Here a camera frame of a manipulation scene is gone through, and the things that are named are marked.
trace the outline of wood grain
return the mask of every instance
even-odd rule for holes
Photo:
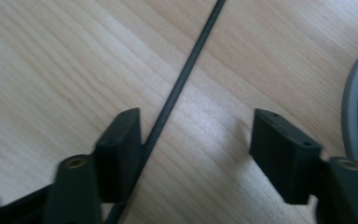
[[[145,140],[213,5],[0,1],[0,204],[90,153],[123,110],[141,108]],[[357,57],[358,0],[228,0],[122,223],[313,223],[314,200],[284,204],[248,155],[254,109],[343,156]]]

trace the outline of black cable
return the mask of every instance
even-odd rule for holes
[[[191,50],[191,53],[188,56],[188,59],[185,63],[185,66],[182,69],[182,72],[180,73],[179,77],[177,78],[177,80],[171,90],[171,93],[168,96],[167,101],[165,102],[165,105],[162,107],[161,112],[159,113],[158,118],[157,118],[152,130],[150,131],[149,136],[146,139],[146,142],[144,144],[143,162],[141,164],[138,177],[139,177],[139,175],[141,175],[141,172],[143,171],[143,169],[146,165],[147,159],[149,158],[155,144],[158,141],[159,135],[161,134],[162,129],[164,128],[164,125],[167,122],[167,119],[170,116],[170,114],[173,110],[173,107],[174,107],[177,99],[179,98],[179,95],[180,95],[183,87],[186,84],[188,76],[190,75],[190,72],[193,69],[194,64],[196,63],[196,61],[200,55],[200,52],[202,50],[202,47],[204,46],[204,44],[209,36],[209,33],[211,32],[211,30],[213,28],[213,25],[216,22],[217,16],[219,15],[220,10],[222,9],[225,2],[226,2],[226,0],[217,0],[216,4],[214,5],[211,15],[209,16],[208,20],[206,21],[194,48]],[[106,224],[107,223],[117,223],[118,220],[120,219],[121,214],[124,211],[125,206],[126,206],[125,203],[116,203],[113,206],[105,223]]]

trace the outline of metal screw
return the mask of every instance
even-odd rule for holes
[[[345,169],[352,170],[352,171],[358,171],[358,163],[355,161],[349,161],[345,159],[337,160],[337,163],[344,167]]]
[[[68,169],[75,169],[78,168],[84,164],[86,164],[87,160],[83,158],[73,158],[65,163],[65,166]]]

